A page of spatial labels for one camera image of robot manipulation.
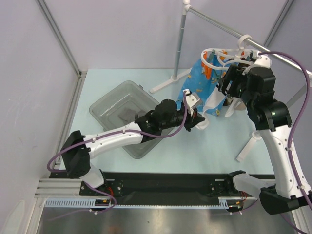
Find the grey sock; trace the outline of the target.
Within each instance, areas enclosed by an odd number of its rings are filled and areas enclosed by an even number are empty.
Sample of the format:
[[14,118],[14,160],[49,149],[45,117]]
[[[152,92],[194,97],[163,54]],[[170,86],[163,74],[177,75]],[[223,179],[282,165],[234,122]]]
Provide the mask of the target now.
[[132,122],[136,119],[137,112],[135,110],[125,108],[123,109],[120,114],[118,114],[118,117],[125,121],[125,122]]

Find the white black striped sock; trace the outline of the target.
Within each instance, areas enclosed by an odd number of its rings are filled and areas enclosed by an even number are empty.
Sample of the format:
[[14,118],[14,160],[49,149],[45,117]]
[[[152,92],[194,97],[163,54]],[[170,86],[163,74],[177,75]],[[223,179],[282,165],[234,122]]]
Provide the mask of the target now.
[[202,108],[202,116],[205,118],[205,120],[196,125],[196,128],[199,130],[204,130],[210,123],[209,115],[215,117],[219,116],[224,101],[225,95],[220,92],[217,87],[215,87]]

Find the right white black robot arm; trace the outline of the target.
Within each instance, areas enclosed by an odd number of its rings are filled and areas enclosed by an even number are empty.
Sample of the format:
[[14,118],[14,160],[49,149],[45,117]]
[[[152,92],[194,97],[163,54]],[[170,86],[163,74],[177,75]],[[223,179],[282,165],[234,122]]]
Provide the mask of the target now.
[[219,90],[239,98],[262,137],[273,167],[275,183],[269,184],[244,171],[227,174],[225,191],[243,191],[260,200],[270,215],[311,205],[312,188],[302,171],[293,143],[295,125],[286,104],[274,99],[275,76],[270,68],[231,65],[219,81]]

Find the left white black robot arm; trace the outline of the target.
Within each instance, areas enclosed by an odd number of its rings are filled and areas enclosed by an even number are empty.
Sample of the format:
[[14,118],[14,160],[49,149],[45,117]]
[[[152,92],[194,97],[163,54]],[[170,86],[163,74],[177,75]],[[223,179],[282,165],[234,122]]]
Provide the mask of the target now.
[[183,102],[178,109],[175,101],[165,99],[145,115],[115,130],[94,135],[74,131],[61,150],[65,171],[70,179],[79,178],[90,185],[95,194],[102,195],[107,191],[107,182],[102,171],[91,164],[91,159],[116,148],[164,138],[162,131],[166,129],[184,127],[191,131],[204,121],[205,117],[196,107]]

